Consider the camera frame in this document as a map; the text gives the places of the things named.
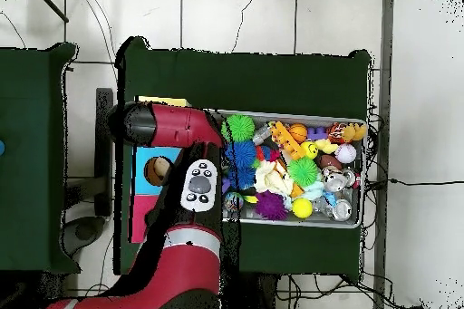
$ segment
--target pink block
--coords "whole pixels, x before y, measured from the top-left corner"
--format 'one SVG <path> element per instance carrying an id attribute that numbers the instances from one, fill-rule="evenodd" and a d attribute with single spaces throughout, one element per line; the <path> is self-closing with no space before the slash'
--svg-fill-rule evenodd
<path id="1" fill-rule="evenodd" d="M 134 196 L 134 208 L 132 215 L 132 237 L 131 243 L 141 243 L 145 238 L 145 215 L 155 207 L 158 196 Z"/>

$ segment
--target green tabletop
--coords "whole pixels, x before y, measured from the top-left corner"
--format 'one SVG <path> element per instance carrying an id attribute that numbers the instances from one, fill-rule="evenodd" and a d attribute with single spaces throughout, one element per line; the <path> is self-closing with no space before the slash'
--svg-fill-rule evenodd
<path id="1" fill-rule="evenodd" d="M 61 250 L 63 68 L 75 45 L 0 48 L 0 270 L 76 273 Z"/>
<path id="2" fill-rule="evenodd" d="M 204 53 L 150 50 L 140 37 L 126 42 L 125 101 L 139 96 L 185 98 L 198 108 L 366 119 L 371 57 Z M 124 147 L 121 271 L 139 245 L 128 242 L 131 147 Z M 240 270 L 332 273 L 358 279 L 361 228 L 242 224 Z"/>

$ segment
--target white ball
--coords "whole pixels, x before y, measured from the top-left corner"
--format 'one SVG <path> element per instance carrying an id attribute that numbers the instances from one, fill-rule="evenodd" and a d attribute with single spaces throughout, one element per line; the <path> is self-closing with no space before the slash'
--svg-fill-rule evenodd
<path id="1" fill-rule="evenodd" d="M 335 157 L 342 164 L 349 164 L 356 159 L 356 149 L 351 144 L 342 144 L 335 151 Z"/>

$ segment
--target green spiky ball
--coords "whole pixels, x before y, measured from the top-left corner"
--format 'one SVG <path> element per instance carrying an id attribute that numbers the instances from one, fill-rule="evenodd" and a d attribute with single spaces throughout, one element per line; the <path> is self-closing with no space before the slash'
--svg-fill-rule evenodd
<path id="1" fill-rule="evenodd" d="M 221 133 L 227 141 L 230 141 L 230 135 L 232 135 L 233 141 L 251 140 L 253 133 L 255 133 L 255 124 L 249 116 L 233 114 L 222 122 Z"/>
<path id="2" fill-rule="evenodd" d="M 251 168 L 258 169 L 260 164 L 261 161 L 259 159 L 255 159 L 255 161 L 253 161 L 253 164 L 251 164 Z"/>
<path id="3" fill-rule="evenodd" d="M 294 182 L 302 188 L 313 184 L 317 178 L 317 167 L 308 157 L 290 161 L 287 170 Z"/>

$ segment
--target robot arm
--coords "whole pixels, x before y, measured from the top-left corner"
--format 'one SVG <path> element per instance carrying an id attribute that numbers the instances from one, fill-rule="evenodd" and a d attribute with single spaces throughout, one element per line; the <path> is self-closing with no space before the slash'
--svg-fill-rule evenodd
<path id="1" fill-rule="evenodd" d="M 176 129 L 168 128 L 168 115 Z M 192 108 L 133 103 L 124 120 L 128 143 L 185 148 L 169 174 L 164 199 L 157 203 L 161 210 L 154 219 L 154 211 L 147 215 L 147 240 L 130 273 L 112 289 L 96 297 L 60 300 L 46 309 L 218 309 L 220 133 L 205 112 Z"/>

